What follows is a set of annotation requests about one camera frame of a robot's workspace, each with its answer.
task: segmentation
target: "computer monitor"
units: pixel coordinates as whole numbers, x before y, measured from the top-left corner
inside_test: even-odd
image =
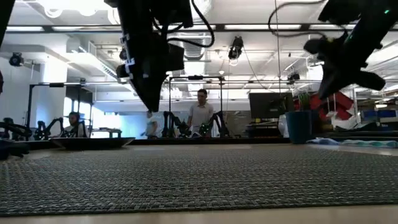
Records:
[[[251,118],[279,118],[286,111],[293,111],[293,95],[291,93],[250,93]],[[285,111],[280,109],[284,102]]]

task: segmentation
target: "blue pot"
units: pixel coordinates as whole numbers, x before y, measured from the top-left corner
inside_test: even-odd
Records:
[[[287,130],[293,144],[305,144],[312,139],[311,111],[292,111],[286,113]]]

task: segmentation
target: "cloth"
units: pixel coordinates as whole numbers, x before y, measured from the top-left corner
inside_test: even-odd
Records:
[[[199,103],[194,103],[189,110],[189,116],[192,117],[192,132],[199,132],[200,126],[209,122],[213,113],[214,108],[211,104],[205,103],[200,106]]]
[[[341,143],[345,146],[365,146],[365,147],[390,147],[397,148],[397,141],[361,141],[361,140],[345,140]]]
[[[75,127],[74,126],[67,126],[64,128],[65,131],[71,132]],[[84,127],[83,124],[79,124],[77,135],[75,138],[89,138],[90,133],[88,132],[87,127]]]
[[[312,140],[307,141],[307,143],[310,143],[310,144],[325,144],[325,145],[332,145],[332,146],[339,145],[338,141],[335,141],[335,140],[330,139],[330,138],[312,139]]]
[[[145,135],[148,137],[156,136],[157,126],[154,126],[156,119],[152,116],[147,120],[147,129],[145,130]]]

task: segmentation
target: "textured mat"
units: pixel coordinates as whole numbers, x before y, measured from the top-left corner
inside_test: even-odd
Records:
[[[0,216],[397,203],[398,157],[353,152],[88,151],[0,163]]]

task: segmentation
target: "camera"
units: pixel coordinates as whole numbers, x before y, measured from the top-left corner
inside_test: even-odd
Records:
[[[12,57],[10,58],[9,63],[13,67],[23,66],[24,58],[22,57],[22,53],[12,53]]]

